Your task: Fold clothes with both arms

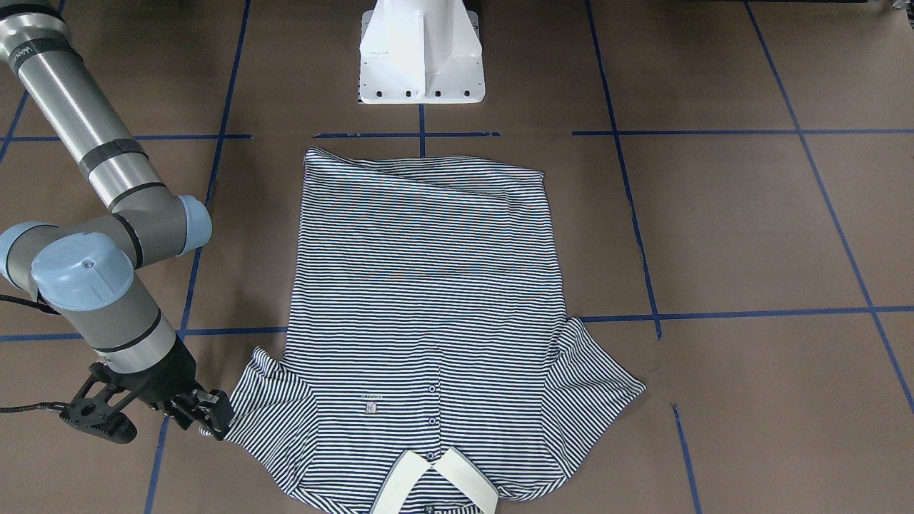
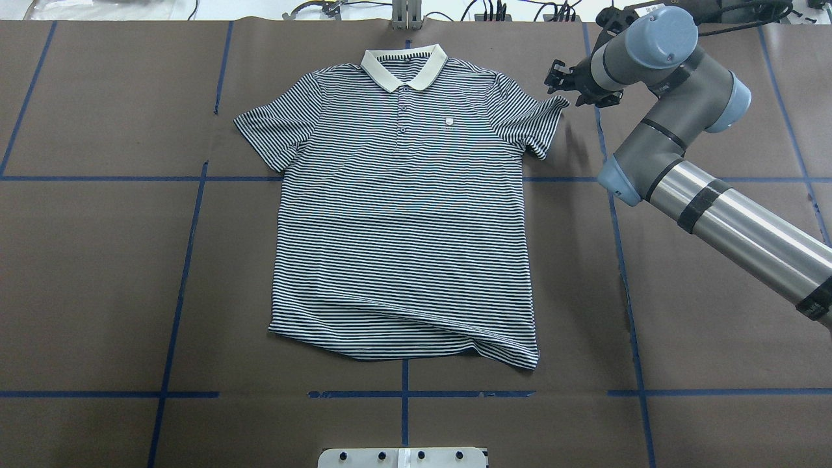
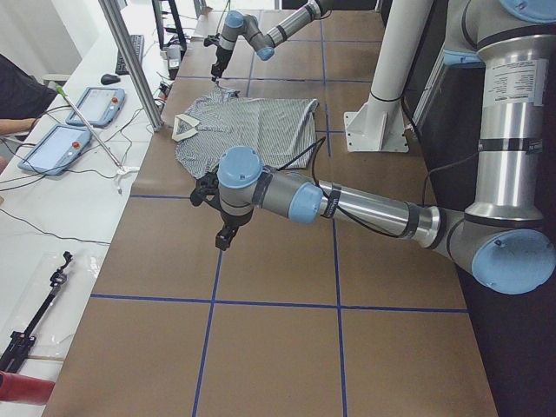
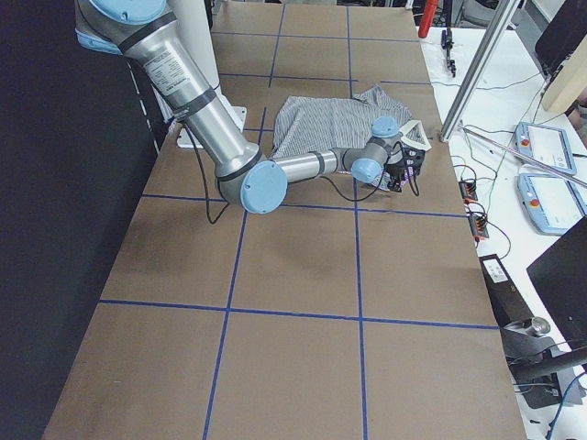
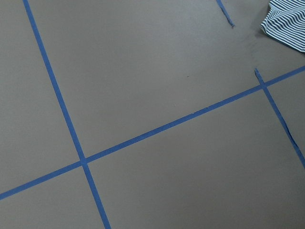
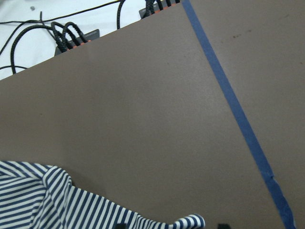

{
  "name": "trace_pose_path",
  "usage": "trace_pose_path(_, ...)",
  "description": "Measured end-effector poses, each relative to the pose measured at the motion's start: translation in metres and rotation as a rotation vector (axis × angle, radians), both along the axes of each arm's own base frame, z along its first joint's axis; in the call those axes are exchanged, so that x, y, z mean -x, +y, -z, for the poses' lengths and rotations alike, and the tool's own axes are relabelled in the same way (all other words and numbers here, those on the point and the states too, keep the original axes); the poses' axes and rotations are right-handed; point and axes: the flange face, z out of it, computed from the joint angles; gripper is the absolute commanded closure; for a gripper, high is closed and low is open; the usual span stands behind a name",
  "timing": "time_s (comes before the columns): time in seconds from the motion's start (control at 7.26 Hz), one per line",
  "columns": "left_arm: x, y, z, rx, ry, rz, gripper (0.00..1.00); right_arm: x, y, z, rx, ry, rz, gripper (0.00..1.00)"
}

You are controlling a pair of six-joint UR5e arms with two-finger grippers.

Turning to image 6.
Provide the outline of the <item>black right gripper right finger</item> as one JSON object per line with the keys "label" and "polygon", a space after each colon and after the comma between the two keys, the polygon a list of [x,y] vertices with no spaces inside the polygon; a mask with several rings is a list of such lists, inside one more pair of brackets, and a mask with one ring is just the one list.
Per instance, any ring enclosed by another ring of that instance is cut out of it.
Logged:
{"label": "black right gripper right finger", "polygon": [[229,224],[220,223],[218,224],[218,229],[229,229]]}

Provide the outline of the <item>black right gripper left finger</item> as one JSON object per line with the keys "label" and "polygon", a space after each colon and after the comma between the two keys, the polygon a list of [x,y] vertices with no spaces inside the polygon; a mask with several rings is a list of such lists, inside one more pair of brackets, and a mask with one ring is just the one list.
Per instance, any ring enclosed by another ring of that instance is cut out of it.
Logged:
{"label": "black right gripper left finger", "polygon": [[116,229],[127,229],[127,225],[124,223],[118,223]]}

